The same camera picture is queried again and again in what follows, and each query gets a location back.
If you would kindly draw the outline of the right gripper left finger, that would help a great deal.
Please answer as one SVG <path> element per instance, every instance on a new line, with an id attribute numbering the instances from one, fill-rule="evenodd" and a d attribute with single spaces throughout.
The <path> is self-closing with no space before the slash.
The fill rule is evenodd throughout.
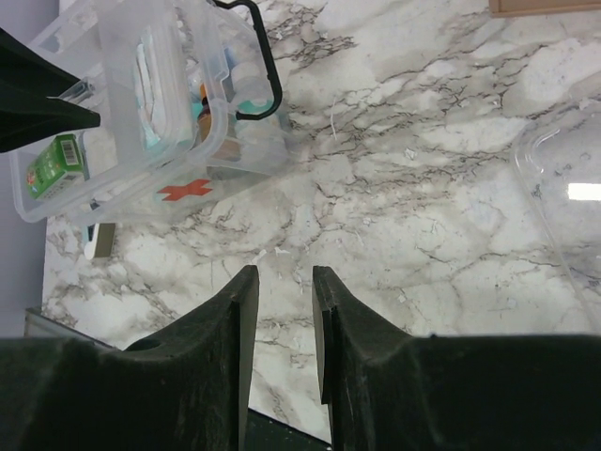
<path id="1" fill-rule="evenodd" d="M 76 338 L 1 343 L 5 450 L 240 450 L 259 275 L 124 350 Z"/>

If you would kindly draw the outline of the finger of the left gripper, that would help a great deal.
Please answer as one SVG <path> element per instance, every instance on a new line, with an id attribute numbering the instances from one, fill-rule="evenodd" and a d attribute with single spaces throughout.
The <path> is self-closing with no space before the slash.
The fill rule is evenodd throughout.
<path id="1" fill-rule="evenodd" d="M 79 80 L 1 32 L 1 151 L 96 128 L 100 115 L 59 98 Z"/>

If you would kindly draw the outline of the white blue wipes pack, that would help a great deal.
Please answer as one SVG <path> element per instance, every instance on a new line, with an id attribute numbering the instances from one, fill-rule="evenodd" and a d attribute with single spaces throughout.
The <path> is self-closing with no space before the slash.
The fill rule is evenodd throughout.
<path id="1" fill-rule="evenodd" d="M 144 149 L 156 155 L 186 150 L 193 143 L 188 89 L 181 86 L 180 79 L 169 78 L 153 38 L 141 39 L 136 47 L 134 90 Z"/>

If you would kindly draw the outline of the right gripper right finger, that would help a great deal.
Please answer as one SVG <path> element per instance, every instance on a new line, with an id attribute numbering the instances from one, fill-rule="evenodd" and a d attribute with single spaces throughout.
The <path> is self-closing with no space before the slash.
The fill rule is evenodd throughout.
<path id="1" fill-rule="evenodd" d="M 313 269 L 321 401 L 336 450 L 596 450 L 600 339 L 413 336 Z"/>

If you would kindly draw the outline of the clear first aid box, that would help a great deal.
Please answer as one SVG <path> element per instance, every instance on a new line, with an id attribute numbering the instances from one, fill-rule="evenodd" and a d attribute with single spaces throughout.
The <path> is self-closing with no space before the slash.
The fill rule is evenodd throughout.
<path id="1" fill-rule="evenodd" d="M 77 1 L 3 70 L 30 87 L 9 148 L 29 223 L 176 221 L 293 160 L 283 91 L 252 1 Z"/>

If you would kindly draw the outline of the clear box lid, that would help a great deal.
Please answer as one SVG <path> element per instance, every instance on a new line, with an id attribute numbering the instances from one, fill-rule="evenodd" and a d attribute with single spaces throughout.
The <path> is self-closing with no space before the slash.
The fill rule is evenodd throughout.
<path id="1" fill-rule="evenodd" d="M 514 168 L 550 245 L 600 331 L 600 99 L 572 101 L 517 139 Z"/>

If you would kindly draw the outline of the brown orange-cap medicine bottle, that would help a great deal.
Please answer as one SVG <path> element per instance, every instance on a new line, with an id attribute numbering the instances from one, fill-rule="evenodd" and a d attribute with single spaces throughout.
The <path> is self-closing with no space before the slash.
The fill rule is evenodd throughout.
<path id="1" fill-rule="evenodd" d="M 210 112 L 208 95 L 204 84 L 200 85 L 199 92 L 201 98 L 201 109 L 197 115 L 198 139 L 200 142 L 204 142 L 211 130 L 212 115 Z"/>

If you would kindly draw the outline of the small green box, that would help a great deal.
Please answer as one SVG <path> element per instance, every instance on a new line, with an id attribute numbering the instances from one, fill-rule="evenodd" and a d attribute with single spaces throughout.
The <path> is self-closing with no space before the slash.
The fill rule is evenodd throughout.
<path id="1" fill-rule="evenodd" d="M 52 199 L 83 180 L 84 172 L 77 135 L 58 135 L 27 167 L 28 193 L 37 201 Z"/>

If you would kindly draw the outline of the orange plastic file rack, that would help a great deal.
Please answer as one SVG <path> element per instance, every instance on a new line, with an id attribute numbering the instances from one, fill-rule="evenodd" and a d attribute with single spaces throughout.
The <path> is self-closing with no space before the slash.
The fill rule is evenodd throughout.
<path id="1" fill-rule="evenodd" d="M 489 0 L 488 5 L 492 17 L 507 18 L 599 10 L 600 0 Z"/>

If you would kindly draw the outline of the white green-label bottle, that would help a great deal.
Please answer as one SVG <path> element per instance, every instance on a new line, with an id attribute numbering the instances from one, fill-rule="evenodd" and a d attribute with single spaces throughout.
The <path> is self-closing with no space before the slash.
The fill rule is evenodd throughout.
<path id="1" fill-rule="evenodd" d="M 251 61 L 238 63 L 231 70 L 231 80 L 237 120 L 258 121 L 277 111 L 276 95 L 257 64 Z"/>

